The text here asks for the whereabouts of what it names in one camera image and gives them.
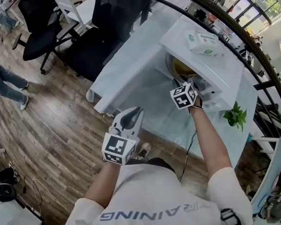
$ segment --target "wooden floor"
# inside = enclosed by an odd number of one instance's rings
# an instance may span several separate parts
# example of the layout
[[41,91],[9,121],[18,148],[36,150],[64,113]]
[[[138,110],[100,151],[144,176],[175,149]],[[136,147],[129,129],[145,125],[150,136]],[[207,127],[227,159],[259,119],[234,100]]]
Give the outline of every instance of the wooden floor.
[[[0,64],[30,81],[23,93],[31,99],[26,110],[21,111],[16,102],[0,97],[0,148],[6,149],[6,153],[0,154],[0,170],[7,167],[8,161],[14,163],[22,186],[24,177],[27,186],[27,194],[20,198],[36,210],[39,207],[31,179],[40,180],[71,211],[103,165],[101,146],[112,119],[97,113],[94,104],[86,100],[91,82],[75,77],[55,55],[51,55],[45,65],[46,75],[39,71],[43,57],[23,61],[23,48],[18,46],[12,50],[20,32],[23,40],[27,40],[26,25],[19,25],[7,36],[2,33]],[[177,175],[181,174],[184,150],[146,131],[142,131],[140,137],[152,144],[151,157],[164,158]],[[189,192],[205,197],[207,171],[202,160],[189,157],[182,184]],[[17,185],[19,194],[22,186]],[[45,222],[64,224],[68,212],[44,187],[38,183],[37,186],[43,198],[40,207]]]

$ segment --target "black railing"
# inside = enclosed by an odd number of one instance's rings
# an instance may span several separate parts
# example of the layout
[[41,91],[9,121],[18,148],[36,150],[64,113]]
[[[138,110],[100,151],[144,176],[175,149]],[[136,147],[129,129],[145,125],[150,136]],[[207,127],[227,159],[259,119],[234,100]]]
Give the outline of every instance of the black railing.
[[[162,4],[166,5],[166,6],[168,6],[168,7],[172,8],[172,9],[182,13],[183,15],[185,15],[188,18],[190,18],[193,21],[195,21],[197,24],[199,24],[201,27],[203,27],[207,31],[216,34],[219,37],[219,40],[225,46],[227,46],[237,56],[237,58],[244,64],[244,66],[254,76],[256,81],[259,83],[258,90],[263,90],[265,92],[265,94],[268,97],[271,105],[273,106],[272,107],[273,110],[271,111],[271,113],[273,113],[273,112],[275,113],[275,116],[274,116],[275,117],[275,121],[279,121],[279,123],[281,124],[281,115],[279,114],[277,106],[275,105],[272,97],[270,96],[270,94],[268,93],[268,91],[266,89],[269,86],[267,84],[263,83],[260,80],[260,78],[254,72],[252,67],[239,54],[239,52],[237,52],[234,49],[234,47],[232,47],[227,41],[225,41],[222,38],[222,36],[218,35],[216,32],[211,30],[211,28],[208,27],[207,25],[205,25],[202,21],[200,21],[199,19],[195,18],[193,15],[191,15],[190,13],[184,11],[183,9],[179,8],[178,6],[172,4],[172,3],[168,2],[168,1],[165,1],[165,0],[155,0],[155,1],[158,1],[158,2],[160,2],[160,3],[162,3]],[[244,42],[245,45],[247,45],[248,49],[251,50],[251,52],[255,55],[257,60],[260,62],[260,64],[262,65],[262,67],[264,68],[266,73],[268,74],[268,76],[269,76],[269,78],[270,78],[270,80],[272,82],[272,86],[275,86],[275,88],[277,89],[277,92],[278,92],[278,94],[279,94],[279,96],[281,98],[281,83],[280,83],[280,81],[278,79],[278,76],[276,75],[276,72],[272,68],[272,65],[270,64],[268,58],[264,55],[264,53],[256,45],[256,43],[250,37],[250,35],[230,15],[228,15],[218,5],[214,4],[211,0],[191,0],[191,1],[197,3],[198,5],[200,5],[201,7],[203,7],[204,9],[209,11],[210,13],[212,13],[214,16],[216,16],[219,20],[221,20],[224,24],[226,24]],[[148,18],[148,11],[149,11],[149,9],[150,9],[150,6],[148,6],[147,10],[142,13],[141,22],[144,22]],[[260,121],[264,124],[263,127],[266,130],[268,130],[268,134],[269,135],[274,136],[274,134],[277,134],[278,136],[281,137],[281,131],[280,131],[280,129],[278,129],[275,126],[275,123],[274,123],[274,120],[273,120],[273,115],[271,115],[269,113],[267,107],[264,105],[264,103],[261,101],[260,98],[258,98],[258,104],[259,104],[259,106],[262,107],[262,112],[265,113],[268,116],[270,122],[274,126],[275,131],[272,131],[272,129],[268,126],[267,122],[262,118],[260,112],[256,110],[256,114],[260,117]]]

